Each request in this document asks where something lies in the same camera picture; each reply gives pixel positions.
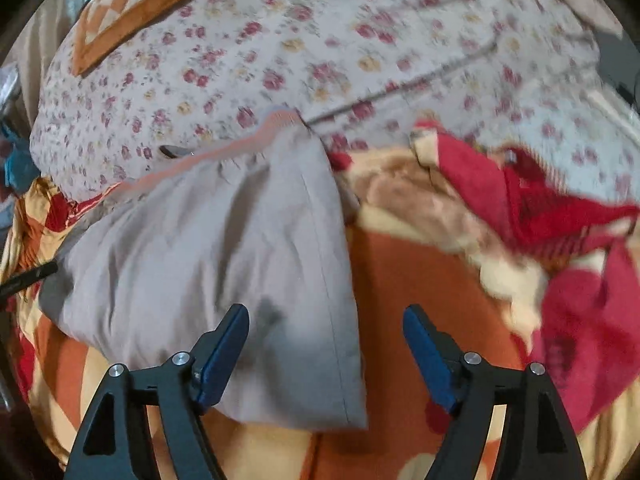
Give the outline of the grey beige jacket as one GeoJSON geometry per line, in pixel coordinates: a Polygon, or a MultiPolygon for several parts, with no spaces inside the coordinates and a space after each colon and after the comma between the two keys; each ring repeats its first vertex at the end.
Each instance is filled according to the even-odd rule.
{"type": "Polygon", "coordinates": [[[162,364],[242,304],[250,332],[222,414],[306,430],[367,425],[341,194],[294,110],[119,185],[56,261],[41,311],[107,359],[162,364]]]}

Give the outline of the blue clothing pile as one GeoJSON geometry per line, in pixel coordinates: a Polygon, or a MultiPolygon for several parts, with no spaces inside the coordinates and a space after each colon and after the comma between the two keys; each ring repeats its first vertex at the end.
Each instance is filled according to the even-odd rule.
{"type": "Polygon", "coordinates": [[[40,170],[32,160],[27,140],[5,122],[1,123],[1,140],[9,144],[8,154],[1,156],[4,185],[18,195],[24,194],[40,176],[40,170]]]}

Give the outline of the orange red fleece blanket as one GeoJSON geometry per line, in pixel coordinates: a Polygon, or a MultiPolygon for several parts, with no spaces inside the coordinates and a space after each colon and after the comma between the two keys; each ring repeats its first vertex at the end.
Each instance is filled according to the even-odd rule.
{"type": "MultiPolygon", "coordinates": [[[[419,479],[449,424],[402,336],[420,304],[466,350],[498,366],[547,367],[577,432],[586,474],[623,479],[639,463],[639,211],[556,192],[525,150],[480,154],[434,122],[408,146],[328,153],[341,194],[368,422],[306,430],[203,426],[230,479],[419,479]]],[[[56,259],[75,224],[122,183],[68,202],[46,178],[18,201],[2,278],[56,259]]],[[[107,367],[38,302],[13,299],[20,396],[58,470],[107,367]]]]}

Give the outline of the beige curtain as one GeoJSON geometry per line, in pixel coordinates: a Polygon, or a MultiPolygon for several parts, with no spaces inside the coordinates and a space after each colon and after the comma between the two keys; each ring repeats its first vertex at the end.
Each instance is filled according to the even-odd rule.
{"type": "Polygon", "coordinates": [[[40,87],[52,58],[76,20],[73,3],[44,0],[29,19],[10,50],[15,63],[21,96],[17,101],[20,122],[32,128],[38,113],[40,87]]]}

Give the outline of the orange checkered pillow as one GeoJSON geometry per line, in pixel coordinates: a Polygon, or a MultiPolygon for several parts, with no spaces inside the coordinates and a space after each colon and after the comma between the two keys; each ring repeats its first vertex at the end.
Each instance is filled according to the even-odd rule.
{"type": "Polygon", "coordinates": [[[90,0],[75,26],[72,74],[101,62],[135,32],[182,0],[90,0]]]}

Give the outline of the floral quilt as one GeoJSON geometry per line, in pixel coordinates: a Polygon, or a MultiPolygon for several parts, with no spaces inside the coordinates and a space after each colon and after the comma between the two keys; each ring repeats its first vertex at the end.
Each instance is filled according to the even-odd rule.
{"type": "Polygon", "coordinates": [[[332,152],[406,142],[418,119],[520,144],[573,192],[639,197],[639,133],[599,102],[593,29],[562,0],[186,0],[93,70],[66,38],[30,135],[72,200],[294,108],[332,152]]]}

